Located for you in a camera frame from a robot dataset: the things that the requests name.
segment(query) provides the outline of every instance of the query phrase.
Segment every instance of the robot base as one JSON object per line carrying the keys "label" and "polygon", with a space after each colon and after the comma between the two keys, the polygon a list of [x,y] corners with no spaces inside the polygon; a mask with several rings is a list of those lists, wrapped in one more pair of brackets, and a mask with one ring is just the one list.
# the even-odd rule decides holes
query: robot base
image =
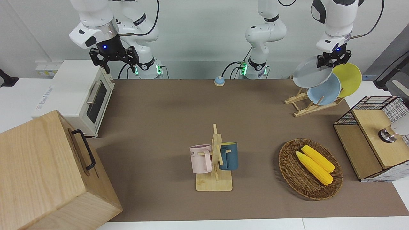
{"label": "robot base", "polygon": [[136,66],[137,74],[129,74],[129,79],[163,79],[163,72],[160,66],[162,62],[155,59],[155,63],[147,70]]}
{"label": "robot base", "polygon": [[247,67],[247,71],[245,74],[243,72],[240,73],[239,79],[265,79],[267,66],[264,66],[261,70],[252,70],[251,67]]}

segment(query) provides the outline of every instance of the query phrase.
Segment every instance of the woven tray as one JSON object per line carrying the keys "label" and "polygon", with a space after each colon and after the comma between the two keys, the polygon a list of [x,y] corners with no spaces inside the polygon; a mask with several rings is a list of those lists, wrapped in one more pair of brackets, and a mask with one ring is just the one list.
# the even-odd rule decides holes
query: woven tray
{"label": "woven tray", "polygon": [[[295,151],[302,152],[301,148],[306,144],[334,164],[335,170],[331,173],[334,181],[330,185],[321,184],[298,160]],[[285,143],[279,153],[279,166],[290,187],[312,200],[333,197],[342,185],[342,170],[335,157],[325,147],[309,139],[294,139]]]}

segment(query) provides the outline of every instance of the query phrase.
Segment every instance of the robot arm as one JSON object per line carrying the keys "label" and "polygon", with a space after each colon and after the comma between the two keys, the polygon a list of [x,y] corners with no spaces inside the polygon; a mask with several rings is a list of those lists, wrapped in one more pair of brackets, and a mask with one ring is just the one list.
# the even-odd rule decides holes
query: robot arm
{"label": "robot arm", "polygon": [[162,74],[160,60],[152,54],[152,50],[147,44],[149,41],[156,41],[159,37],[159,30],[154,27],[146,14],[138,7],[134,7],[134,2],[121,2],[122,14],[130,21],[118,23],[119,34],[145,34],[143,36],[121,36],[121,40],[129,46],[135,47],[139,57],[136,66],[136,78],[154,79]]}
{"label": "robot arm", "polygon": [[[131,19],[131,22],[119,23],[120,27],[108,6],[108,0],[70,1],[73,7],[78,11],[81,20],[77,27],[70,33],[71,40],[83,49],[96,45],[97,49],[91,48],[90,50],[91,59],[95,65],[105,68],[107,73],[110,72],[107,65],[108,61],[123,61],[129,64],[132,71],[135,72],[137,64],[140,64],[138,53],[133,46],[124,48],[120,35],[135,35],[138,31],[143,32],[147,30],[146,34],[140,36],[138,39],[122,37],[125,42],[131,45],[131,43],[134,43],[136,40],[155,41],[159,34],[157,29],[153,29],[153,25],[146,19],[144,13],[140,14],[140,12],[130,7],[129,4],[136,0],[113,0],[122,2],[123,13],[127,18]],[[149,53],[146,52],[149,47],[142,49],[141,46],[138,45],[138,48],[140,48],[140,52],[144,54]]]}
{"label": "robot arm", "polygon": [[281,40],[287,33],[287,28],[279,18],[276,0],[258,0],[258,13],[265,23],[251,26],[246,31],[246,40],[252,45],[244,73],[249,79],[258,79],[264,74],[269,54],[265,44]]}
{"label": "robot arm", "polygon": [[314,0],[311,6],[312,17],[325,24],[325,32],[317,43],[323,52],[317,57],[317,67],[332,67],[345,64],[351,57],[346,44],[351,38],[353,22],[358,6],[364,0]]}

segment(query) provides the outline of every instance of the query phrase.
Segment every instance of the black handle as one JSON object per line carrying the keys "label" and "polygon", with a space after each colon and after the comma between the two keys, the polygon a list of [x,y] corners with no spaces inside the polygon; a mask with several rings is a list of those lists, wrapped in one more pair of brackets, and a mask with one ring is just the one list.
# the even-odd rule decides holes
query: black handle
{"label": "black handle", "polygon": [[0,77],[4,80],[4,83],[1,86],[14,86],[18,81],[18,77],[10,77],[2,69],[0,69]]}
{"label": "black handle", "polygon": [[95,166],[95,158],[94,158],[94,155],[92,154],[92,151],[90,149],[90,146],[88,145],[87,140],[85,139],[85,135],[79,129],[76,129],[76,130],[72,131],[71,133],[73,135],[77,134],[77,133],[81,134],[82,140],[84,141],[85,147],[87,148],[88,154],[90,155],[90,159],[91,159],[91,164],[88,165],[87,167],[85,167],[85,169],[89,171],[90,169],[92,169]]}

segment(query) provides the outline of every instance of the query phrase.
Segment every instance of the brown table surface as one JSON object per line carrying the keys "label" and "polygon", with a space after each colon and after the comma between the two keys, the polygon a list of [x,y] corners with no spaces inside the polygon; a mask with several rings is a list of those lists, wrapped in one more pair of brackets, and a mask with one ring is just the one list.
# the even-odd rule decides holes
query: brown table surface
{"label": "brown table surface", "polygon": [[[297,91],[291,80],[116,81],[99,138],[89,140],[124,208],[112,221],[409,215],[392,183],[358,181],[332,126],[347,104],[294,118],[283,101]],[[189,147],[210,144],[213,123],[238,143],[231,192],[195,190]],[[337,158],[344,183],[334,197],[306,201],[282,178],[278,153],[295,138]]]}

